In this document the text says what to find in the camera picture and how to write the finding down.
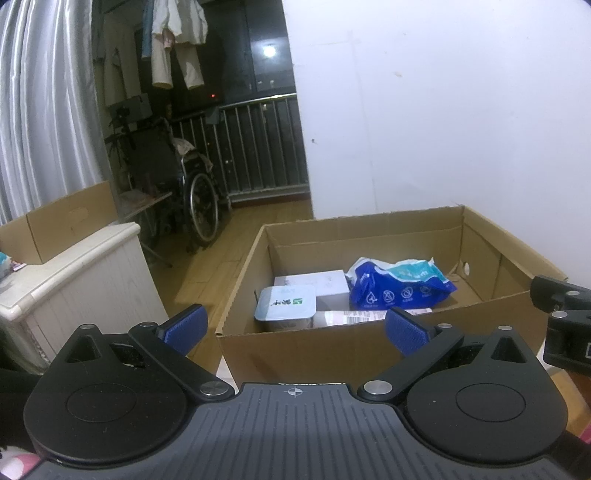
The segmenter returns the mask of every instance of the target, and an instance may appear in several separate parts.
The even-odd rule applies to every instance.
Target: white dresser
[[[43,265],[0,282],[0,329],[8,356],[43,372],[82,323],[126,333],[168,319],[139,245],[139,225],[102,228]]]

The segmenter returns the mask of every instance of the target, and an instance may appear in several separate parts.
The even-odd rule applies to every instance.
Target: white curtain
[[[111,177],[91,10],[91,0],[8,0],[0,8],[0,224]]]

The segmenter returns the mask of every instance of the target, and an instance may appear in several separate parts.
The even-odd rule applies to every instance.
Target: pink fabric
[[[173,87],[173,75],[170,66],[170,49],[166,47],[165,42],[165,35],[152,37],[152,85],[169,90]],[[187,88],[191,90],[203,85],[201,64],[195,45],[175,43],[174,51],[177,53],[177,60]]]
[[[164,41],[164,48],[173,48],[174,34],[168,28],[162,31],[162,40]]]
[[[579,437],[585,443],[591,443],[591,423],[583,430],[583,433]]]
[[[1,452],[0,473],[10,480],[20,480],[41,461],[34,453],[28,453],[17,447],[8,447]]]

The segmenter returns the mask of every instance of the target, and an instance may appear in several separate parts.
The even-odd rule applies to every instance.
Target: white box
[[[315,313],[313,286],[277,286],[262,289],[255,318],[264,322],[267,332],[278,332],[311,328]]]
[[[313,285],[317,312],[349,310],[349,284],[343,270],[275,277],[275,286],[283,285]]]

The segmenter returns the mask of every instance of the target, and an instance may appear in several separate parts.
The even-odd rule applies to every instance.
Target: wall
[[[591,287],[584,0],[283,0],[314,214],[464,203]]]

